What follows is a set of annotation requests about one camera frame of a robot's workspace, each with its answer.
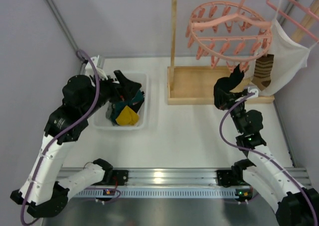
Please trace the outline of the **black sock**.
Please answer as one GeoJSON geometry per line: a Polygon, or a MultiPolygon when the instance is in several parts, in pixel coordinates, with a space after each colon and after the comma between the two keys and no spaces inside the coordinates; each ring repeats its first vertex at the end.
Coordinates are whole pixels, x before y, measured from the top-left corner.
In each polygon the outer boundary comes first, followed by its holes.
{"type": "Polygon", "coordinates": [[[243,78],[244,72],[240,70],[240,64],[238,64],[229,77],[222,77],[217,80],[214,91],[220,89],[224,92],[230,92],[242,82],[243,78]]]}

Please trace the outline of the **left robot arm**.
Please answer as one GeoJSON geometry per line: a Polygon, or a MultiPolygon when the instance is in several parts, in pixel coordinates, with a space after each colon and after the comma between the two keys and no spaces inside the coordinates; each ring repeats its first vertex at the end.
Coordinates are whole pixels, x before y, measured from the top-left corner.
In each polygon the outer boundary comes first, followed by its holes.
{"type": "Polygon", "coordinates": [[[62,105],[48,118],[32,171],[25,184],[10,195],[23,212],[35,219],[55,217],[76,194],[112,179],[113,166],[101,158],[68,178],[58,180],[57,176],[68,152],[88,126],[88,118],[107,102],[132,100],[142,87],[120,70],[114,74],[114,79],[76,75],[63,87],[62,105]]]}

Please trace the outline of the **mustard yellow sock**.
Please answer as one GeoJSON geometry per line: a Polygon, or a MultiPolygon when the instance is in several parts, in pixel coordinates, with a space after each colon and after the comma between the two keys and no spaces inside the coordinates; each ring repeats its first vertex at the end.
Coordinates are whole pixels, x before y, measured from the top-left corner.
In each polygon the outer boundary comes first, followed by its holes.
{"type": "Polygon", "coordinates": [[[139,115],[129,106],[125,106],[116,118],[116,123],[120,126],[135,125],[139,121],[139,115]]]}

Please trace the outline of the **dark green sock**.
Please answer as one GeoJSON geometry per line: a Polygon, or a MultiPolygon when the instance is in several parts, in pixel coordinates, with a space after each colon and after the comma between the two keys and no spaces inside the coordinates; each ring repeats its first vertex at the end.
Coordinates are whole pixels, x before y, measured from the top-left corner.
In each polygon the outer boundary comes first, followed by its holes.
{"type": "Polygon", "coordinates": [[[138,91],[138,93],[135,95],[135,97],[131,101],[125,101],[125,102],[119,102],[116,104],[112,104],[111,105],[112,112],[111,112],[111,115],[109,117],[109,120],[112,122],[112,124],[118,125],[116,123],[116,118],[118,117],[118,115],[121,113],[121,111],[123,110],[123,108],[125,106],[129,106],[133,111],[135,111],[138,114],[144,101],[145,101],[144,91],[138,91]]]}

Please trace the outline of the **pink round clip hanger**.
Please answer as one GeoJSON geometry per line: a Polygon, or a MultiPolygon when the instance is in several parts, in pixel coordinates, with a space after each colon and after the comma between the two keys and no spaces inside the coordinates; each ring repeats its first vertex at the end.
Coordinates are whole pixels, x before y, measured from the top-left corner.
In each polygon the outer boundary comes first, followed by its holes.
{"type": "Polygon", "coordinates": [[[240,2],[212,1],[191,13],[186,28],[187,46],[197,45],[196,59],[210,56],[211,67],[225,61],[230,72],[241,72],[267,54],[272,43],[271,23],[240,2]]]}

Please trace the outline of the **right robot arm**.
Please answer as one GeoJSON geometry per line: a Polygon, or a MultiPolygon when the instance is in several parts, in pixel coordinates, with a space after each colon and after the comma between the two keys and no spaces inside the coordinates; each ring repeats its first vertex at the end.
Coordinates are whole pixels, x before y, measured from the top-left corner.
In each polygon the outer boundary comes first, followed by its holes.
{"type": "Polygon", "coordinates": [[[229,142],[222,140],[244,154],[244,159],[234,163],[237,177],[252,186],[275,213],[280,226],[317,226],[319,224],[319,194],[307,189],[276,160],[260,131],[263,116],[260,111],[245,109],[245,102],[258,95],[255,88],[234,93],[240,81],[222,77],[214,85],[214,105],[231,117],[239,136],[229,142]]]}

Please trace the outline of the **brown striped sock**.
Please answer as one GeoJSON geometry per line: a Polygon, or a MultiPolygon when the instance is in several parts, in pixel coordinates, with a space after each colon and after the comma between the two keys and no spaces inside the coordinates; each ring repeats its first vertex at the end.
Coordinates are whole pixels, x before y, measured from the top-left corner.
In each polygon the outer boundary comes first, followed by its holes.
{"type": "Polygon", "coordinates": [[[262,56],[255,62],[254,75],[251,82],[256,85],[260,91],[266,89],[271,83],[271,71],[273,68],[273,63],[273,54],[262,56]]]}

